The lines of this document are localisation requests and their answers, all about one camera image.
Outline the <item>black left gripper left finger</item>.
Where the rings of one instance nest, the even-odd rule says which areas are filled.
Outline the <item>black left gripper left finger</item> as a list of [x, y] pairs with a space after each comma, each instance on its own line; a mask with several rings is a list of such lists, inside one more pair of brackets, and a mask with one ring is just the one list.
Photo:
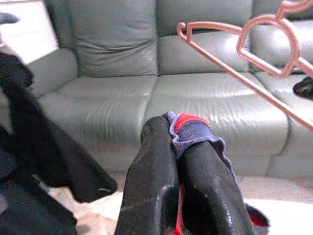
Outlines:
[[167, 119], [157, 116], [146, 121], [140, 142], [127, 172], [114, 235], [173, 235], [179, 179]]

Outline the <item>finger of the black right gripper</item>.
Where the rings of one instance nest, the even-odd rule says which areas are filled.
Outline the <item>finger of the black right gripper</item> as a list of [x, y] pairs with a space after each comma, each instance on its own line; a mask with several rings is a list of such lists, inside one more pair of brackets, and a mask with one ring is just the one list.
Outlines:
[[313, 100], [313, 79], [309, 76], [296, 83], [293, 87], [293, 93], [298, 97]]

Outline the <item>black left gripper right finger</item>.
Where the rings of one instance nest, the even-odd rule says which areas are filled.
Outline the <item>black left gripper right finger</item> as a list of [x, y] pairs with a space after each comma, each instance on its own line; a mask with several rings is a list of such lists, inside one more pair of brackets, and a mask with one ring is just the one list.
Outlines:
[[182, 219], [191, 235], [256, 235], [231, 170], [209, 142], [184, 151], [179, 180]]

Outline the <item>pink plastic hanger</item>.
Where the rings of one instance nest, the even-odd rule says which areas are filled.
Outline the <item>pink plastic hanger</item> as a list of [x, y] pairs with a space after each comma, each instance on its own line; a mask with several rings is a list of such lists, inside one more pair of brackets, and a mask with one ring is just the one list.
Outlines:
[[[286, 15], [289, 13], [302, 12], [309, 7], [313, 6], [313, 0], [301, 0], [299, 2], [283, 1], [276, 13], [274, 14], [263, 14], [249, 20], [244, 26], [239, 27], [232, 24], [220, 23], [220, 22], [190, 22], [190, 23], [179, 23], [177, 25], [178, 36], [185, 41], [191, 48], [200, 53], [202, 56], [210, 60], [213, 64], [219, 66], [226, 73], [234, 77], [236, 80], [252, 89], [255, 93], [260, 95], [262, 98], [267, 100], [269, 103], [274, 105], [276, 108], [280, 109], [291, 119], [297, 121], [308, 130], [313, 131], [313, 123], [308, 119], [298, 115], [292, 108], [290, 108], [285, 103], [281, 102], [265, 89], [259, 87], [258, 85], [252, 83], [248, 78], [244, 77], [240, 73], [236, 72], [226, 63], [222, 62], [205, 49], [200, 47], [198, 44], [192, 41], [193, 29], [213, 29], [219, 31], [226, 31], [231, 34], [235, 34], [239, 37], [236, 52], [239, 56], [246, 59], [250, 63], [254, 64], [256, 67], [264, 70], [270, 75], [277, 79], [286, 79], [291, 74], [294, 68], [301, 69], [305, 74], [313, 77], [313, 64], [309, 63], [306, 59], [301, 57], [301, 45], [299, 39], [296, 35], [295, 27], [293, 24], [286, 19]], [[277, 69], [256, 55], [248, 52], [244, 49], [244, 42], [250, 30], [254, 27], [262, 24], [269, 24], [277, 27], [279, 30], [283, 31], [289, 40], [289, 45], [291, 49], [290, 58], [282, 70]]]

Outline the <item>red garment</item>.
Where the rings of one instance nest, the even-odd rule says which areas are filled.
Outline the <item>red garment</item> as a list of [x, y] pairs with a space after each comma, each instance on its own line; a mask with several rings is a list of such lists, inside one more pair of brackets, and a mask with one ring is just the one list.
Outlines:
[[[175, 114], [172, 111], [167, 112], [165, 116], [170, 124], [169, 133], [172, 136], [172, 144], [174, 147], [174, 152], [177, 157], [178, 173], [179, 173], [179, 158], [183, 155], [184, 151], [186, 151], [187, 148], [194, 144], [207, 141], [213, 146], [218, 156], [231, 170], [234, 176], [231, 162], [225, 156], [225, 142], [222, 138], [215, 136], [213, 134], [207, 121], [194, 115], [185, 113]], [[175, 235], [190, 234], [190, 232], [184, 226], [182, 219], [183, 196], [184, 196], [184, 187], [183, 184], [180, 182], [179, 210]], [[252, 225], [255, 229], [256, 235], [268, 235], [270, 227], [268, 218], [255, 207], [245, 202], [244, 204], [246, 206], [246, 210], [248, 212]]]

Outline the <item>grey green leather sofa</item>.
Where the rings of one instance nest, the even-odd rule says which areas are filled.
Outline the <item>grey green leather sofa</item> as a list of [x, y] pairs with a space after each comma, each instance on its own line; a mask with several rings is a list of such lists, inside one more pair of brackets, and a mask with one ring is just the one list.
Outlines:
[[243, 26], [282, 0], [43, 0], [60, 49], [32, 63], [47, 115], [106, 169], [123, 171], [146, 120], [208, 120], [238, 174], [313, 179], [313, 131], [194, 51], [180, 22]]

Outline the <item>black garment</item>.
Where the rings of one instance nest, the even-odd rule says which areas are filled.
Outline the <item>black garment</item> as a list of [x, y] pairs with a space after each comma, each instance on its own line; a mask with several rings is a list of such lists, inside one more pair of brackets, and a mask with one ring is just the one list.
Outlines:
[[67, 187], [90, 203], [116, 192], [116, 181], [89, 153], [46, 117], [28, 91], [32, 72], [0, 52], [0, 87], [12, 134], [0, 127], [0, 235], [78, 235], [73, 213], [40, 187]]

